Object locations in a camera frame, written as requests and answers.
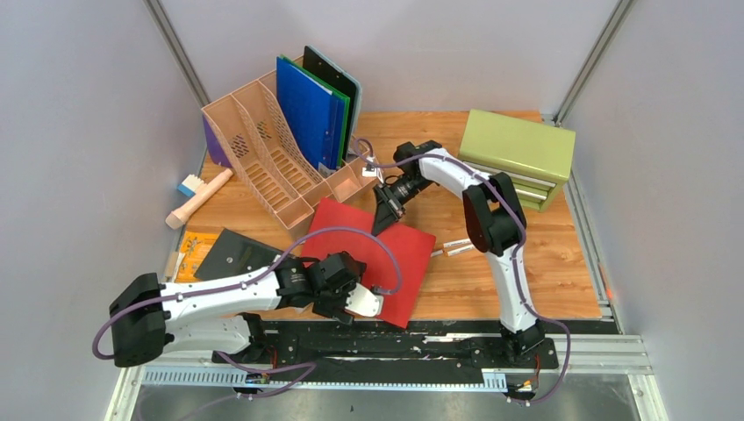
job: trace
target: white wall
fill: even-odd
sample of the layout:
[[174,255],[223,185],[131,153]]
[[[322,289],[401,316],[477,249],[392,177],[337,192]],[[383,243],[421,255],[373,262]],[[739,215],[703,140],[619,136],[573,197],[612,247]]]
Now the white wall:
[[0,2],[0,57],[0,418],[99,420],[118,370],[90,342],[165,266],[198,107],[141,1]]
[[617,0],[162,0],[212,100],[314,45],[363,108],[555,112]]
[[620,316],[671,419],[743,419],[744,3],[639,1],[569,117]]

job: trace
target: green folder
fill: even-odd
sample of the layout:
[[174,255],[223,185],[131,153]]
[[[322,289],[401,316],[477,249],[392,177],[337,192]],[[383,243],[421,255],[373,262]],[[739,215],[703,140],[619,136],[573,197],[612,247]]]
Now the green folder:
[[309,71],[307,71],[307,69],[305,69],[302,66],[298,65],[297,63],[295,63],[289,57],[287,57],[285,55],[280,55],[279,57],[282,60],[287,61],[288,63],[290,63],[292,66],[294,66],[296,68],[299,68],[303,73],[305,73],[306,75],[308,75],[313,81],[317,82],[318,84],[320,84],[324,88],[331,90],[331,92],[333,93],[334,96],[336,96],[341,101],[343,101],[343,103],[344,103],[344,119],[343,119],[343,125],[341,125],[341,136],[340,136],[340,140],[339,140],[338,144],[333,146],[333,150],[335,151],[335,156],[336,156],[336,165],[338,167],[336,167],[336,168],[329,168],[329,169],[340,168],[341,165],[343,164],[343,160],[344,160],[344,157],[342,156],[343,150],[344,150],[344,144],[346,143],[346,139],[348,139],[348,133],[347,133],[347,130],[349,129],[349,127],[347,127],[348,112],[349,112],[349,98],[348,98],[348,96],[342,94],[341,92],[339,92],[337,89],[335,89],[334,87],[332,87],[328,83],[325,83],[324,81],[322,81],[321,79],[319,79],[317,76],[315,76],[314,74],[312,74]]

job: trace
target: green box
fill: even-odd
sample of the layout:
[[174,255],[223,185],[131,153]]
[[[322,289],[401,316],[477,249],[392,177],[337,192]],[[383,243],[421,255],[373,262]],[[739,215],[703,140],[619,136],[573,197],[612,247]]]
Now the green box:
[[[575,141],[571,130],[471,110],[458,157],[482,171],[506,172],[522,205],[543,212],[569,180]],[[546,192],[544,200],[532,197],[537,190]]]

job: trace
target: wooden handle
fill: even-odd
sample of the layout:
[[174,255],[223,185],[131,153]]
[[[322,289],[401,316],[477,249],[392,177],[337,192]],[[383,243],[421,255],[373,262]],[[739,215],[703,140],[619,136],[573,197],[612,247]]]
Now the wooden handle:
[[[225,183],[230,180],[230,177],[232,176],[233,171],[230,168],[219,173],[216,177],[214,177],[212,181],[207,183],[207,185],[199,189],[197,193],[191,199],[189,199],[188,202],[183,204],[183,206],[170,212],[170,216],[168,216],[168,219],[170,219],[171,222],[174,222],[172,217],[175,217],[181,222],[181,225],[186,224],[186,221],[191,218],[191,215],[193,215],[194,212],[196,212],[197,209],[199,209],[204,204],[204,202],[212,197],[217,192],[217,190],[221,189],[222,186],[224,186]],[[172,226],[171,223],[168,223],[168,225],[170,225],[171,228],[178,228],[178,226]]]

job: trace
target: white label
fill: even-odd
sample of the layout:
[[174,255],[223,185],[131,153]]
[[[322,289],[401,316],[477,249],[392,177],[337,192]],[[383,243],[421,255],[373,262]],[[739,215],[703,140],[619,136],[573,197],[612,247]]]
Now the white label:
[[470,244],[470,239],[457,239],[455,241],[449,241],[447,243],[444,243],[445,248],[454,247],[454,246],[462,246],[465,244]]
[[170,278],[170,281],[173,282],[178,277],[178,269],[181,268],[181,263],[183,263],[183,258],[186,257],[186,253],[179,253],[178,257],[175,259],[175,268],[173,269],[173,277]]
[[[369,160],[374,161],[375,156],[370,156]],[[367,164],[364,166],[364,168],[361,169],[361,176],[362,177],[379,177],[378,172],[379,172],[379,168],[375,168],[371,166],[370,164]]]
[[456,254],[465,253],[468,250],[475,250],[475,249],[476,249],[476,247],[473,246],[472,244],[471,245],[468,245],[468,246],[465,246],[465,247],[455,248],[455,250],[451,250],[451,251],[447,252],[447,257],[452,257],[452,256],[454,256]]

